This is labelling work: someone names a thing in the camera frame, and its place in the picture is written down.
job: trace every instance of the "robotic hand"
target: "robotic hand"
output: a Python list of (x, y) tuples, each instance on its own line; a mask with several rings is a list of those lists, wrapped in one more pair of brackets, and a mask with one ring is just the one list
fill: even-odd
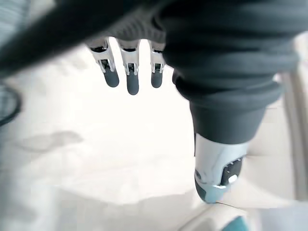
[[(136, 95), (139, 91), (138, 67), (139, 67), (139, 43), (140, 40), (121, 40), (118, 39), (123, 66), (127, 76), (127, 89), (129, 94)], [(149, 41), (151, 48), (151, 84), (154, 88), (162, 85), (163, 70), (165, 61), (162, 56), (164, 43)], [(91, 53), (100, 66), (106, 83), (114, 88), (119, 84), (119, 77), (116, 71), (115, 60), (107, 37), (99, 37), (87, 42)]]
[[(67, 0), (3, 46), (0, 76), (87, 39), (107, 84), (116, 87), (119, 78), (107, 39), (113, 36), (121, 48), (128, 92), (135, 95), (139, 41), (148, 39), (153, 87), (161, 85), (167, 63), (175, 69), (178, 91), (190, 101), (196, 188), (205, 202), (214, 203), (237, 180), (266, 106), (280, 96), (273, 76), (296, 67), (292, 39), (307, 28), (307, 3), (281, 2), (135, 0), (121, 1), (123, 11), (116, 11), (117, 1)], [(44, 41), (39, 49), (38, 41)]]

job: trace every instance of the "teal object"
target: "teal object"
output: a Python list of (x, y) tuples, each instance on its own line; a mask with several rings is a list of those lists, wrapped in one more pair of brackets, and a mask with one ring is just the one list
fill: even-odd
[(249, 231), (244, 219), (237, 217), (231, 221), (222, 231)]

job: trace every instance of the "robotic finger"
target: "robotic finger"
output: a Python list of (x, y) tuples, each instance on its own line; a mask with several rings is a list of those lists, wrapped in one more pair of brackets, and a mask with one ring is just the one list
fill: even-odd
[(139, 91), (138, 68), (139, 68), (139, 44), (140, 40), (124, 41), (118, 39), (123, 65), (127, 77), (127, 90), (129, 94), (136, 95)]
[(248, 143), (222, 144), (195, 135), (195, 185), (206, 203), (220, 200), (238, 179)]
[(112, 88), (118, 86), (119, 77), (116, 72), (115, 60), (108, 38), (100, 37), (98, 39), (88, 41), (87, 46), (90, 48), (94, 59), (104, 73), (106, 83)]
[(163, 81), (163, 71), (165, 67), (165, 60), (163, 58), (164, 43), (157, 43), (149, 41), (151, 49), (151, 84), (154, 88), (159, 88)]

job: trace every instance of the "gray fabric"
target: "gray fabric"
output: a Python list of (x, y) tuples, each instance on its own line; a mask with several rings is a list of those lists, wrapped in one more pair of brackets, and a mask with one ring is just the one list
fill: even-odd
[(307, 231), (308, 204), (260, 210), (263, 231)]
[(0, 1), (0, 47), (25, 25), (30, 0)]

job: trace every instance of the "dark gray sleeve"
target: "dark gray sleeve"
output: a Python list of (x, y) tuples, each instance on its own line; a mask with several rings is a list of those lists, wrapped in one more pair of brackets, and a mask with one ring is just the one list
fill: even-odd
[(162, 12), (164, 58), (195, 133), (229, 144), (254, 137), (282, 91), (274, 75), (296, 67), (292, 40), (307, 12), (306, 0), (178, 1)]

